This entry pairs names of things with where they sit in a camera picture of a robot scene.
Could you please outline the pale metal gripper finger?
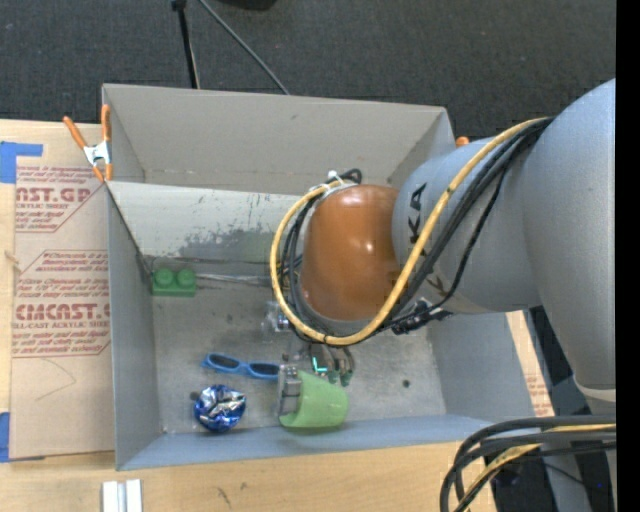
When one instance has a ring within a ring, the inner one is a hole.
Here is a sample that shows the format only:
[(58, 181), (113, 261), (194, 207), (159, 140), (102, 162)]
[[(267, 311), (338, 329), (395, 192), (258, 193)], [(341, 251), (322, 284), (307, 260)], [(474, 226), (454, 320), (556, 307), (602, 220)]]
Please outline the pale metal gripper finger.
[(295, 365), (283, 364), (278, 373), (277, 414), (287, 415), (298, 410), (302, 378)]

